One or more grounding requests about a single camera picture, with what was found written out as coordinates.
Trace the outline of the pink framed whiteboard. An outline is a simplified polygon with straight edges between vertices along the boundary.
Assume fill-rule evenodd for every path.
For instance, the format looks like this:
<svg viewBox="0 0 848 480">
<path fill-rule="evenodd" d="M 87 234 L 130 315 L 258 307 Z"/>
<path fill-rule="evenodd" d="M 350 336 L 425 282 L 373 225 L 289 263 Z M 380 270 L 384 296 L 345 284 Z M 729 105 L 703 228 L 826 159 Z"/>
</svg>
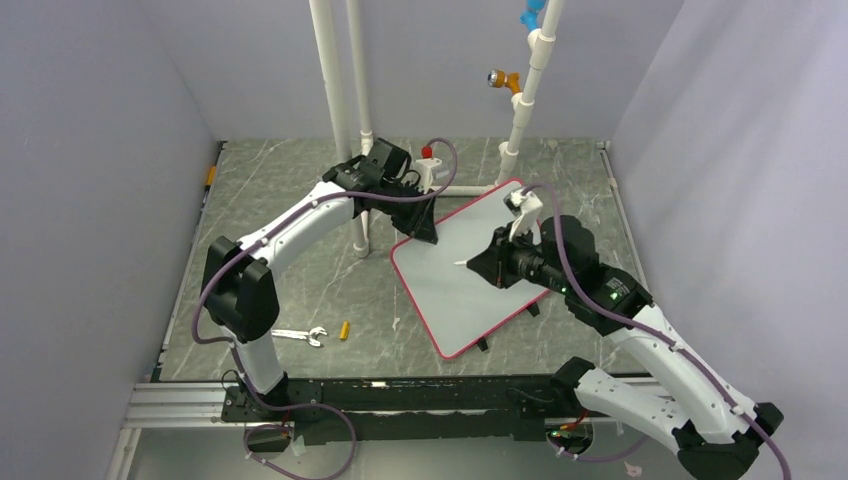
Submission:
<svg viewBox="0 0 848 480">
<path fill-rule="evenodd" d="M 481 253 L 494 230 L 512 221 L 504 198 L 523 186 L 512 178 L 438 220 L 436 244 L 407 238 L 390 251 L 391 264 L 444 359 L 461 355 L 548 294 L 527 281 L 498 289 L 458 264 Z"/>
</svg>

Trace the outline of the yellow marker cap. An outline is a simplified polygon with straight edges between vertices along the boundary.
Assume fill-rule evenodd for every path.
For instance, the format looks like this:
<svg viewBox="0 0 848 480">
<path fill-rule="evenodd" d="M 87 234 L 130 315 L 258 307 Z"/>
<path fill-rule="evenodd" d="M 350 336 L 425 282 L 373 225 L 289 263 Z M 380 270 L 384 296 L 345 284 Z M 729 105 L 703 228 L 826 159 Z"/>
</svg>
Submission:
<svg viewBox="0 0 848 480">
<path fill-rule="evenodd" d="M 351 327 L 351 324 L 348 321 L 345 321 L 342 324 L 342 327 L 341 327 L 341 330 L 340 330 L 340 333 L 339 333 L 339 339 L 341 341 L 346 341 L 348 339 L 349 334 L 350 334 L 350 327 Z"/>
</svg>

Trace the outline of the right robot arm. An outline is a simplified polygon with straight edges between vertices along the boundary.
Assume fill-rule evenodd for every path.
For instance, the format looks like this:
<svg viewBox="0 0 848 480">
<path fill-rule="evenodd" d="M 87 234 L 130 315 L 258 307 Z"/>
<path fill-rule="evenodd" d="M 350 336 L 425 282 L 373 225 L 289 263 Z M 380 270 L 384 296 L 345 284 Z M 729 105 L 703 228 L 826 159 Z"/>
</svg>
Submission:
<svg viewBox="0 0 848 480">
<path fill-rule="evenodd" d="M 510 230 L 496 228 L 466 268 L 499 289 L 527 281 L 562 295 L 580 322 L 629 352 L 668 394 L 648 394 L 572 357 L 549 379 L 555 409 L 615 418 L 668 448 L 696 479 L 742 478 L 782 412 L 752 401 L 706 366 L 637 279 L 601 261 L 593 233 L 577 218 L 550 217 L 538 237 L 511 238 Z"/>
</svg>

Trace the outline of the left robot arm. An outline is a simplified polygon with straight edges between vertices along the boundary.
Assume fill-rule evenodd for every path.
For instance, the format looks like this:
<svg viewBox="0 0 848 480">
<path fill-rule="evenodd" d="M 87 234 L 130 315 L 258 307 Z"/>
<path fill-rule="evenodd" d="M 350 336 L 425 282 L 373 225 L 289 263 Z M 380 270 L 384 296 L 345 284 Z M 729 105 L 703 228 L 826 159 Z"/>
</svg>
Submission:
<svg viewBox="0 0 848 480">
<path fill-rule="evenodd" d="M 380 138 L 365 155 L 334 165 L 298 203 L 265 227 L 207 251 L 199 311 L 233 349 L 248 407 L 264 420 L 289 404 L 289 378 L 271 330 L 280 314 L 277 278 L 314 243 L 336 228 L 377 210 L 403 235 L 435 244 L 436 190 L 422 184 L 410 153 Z"/>
</svg>

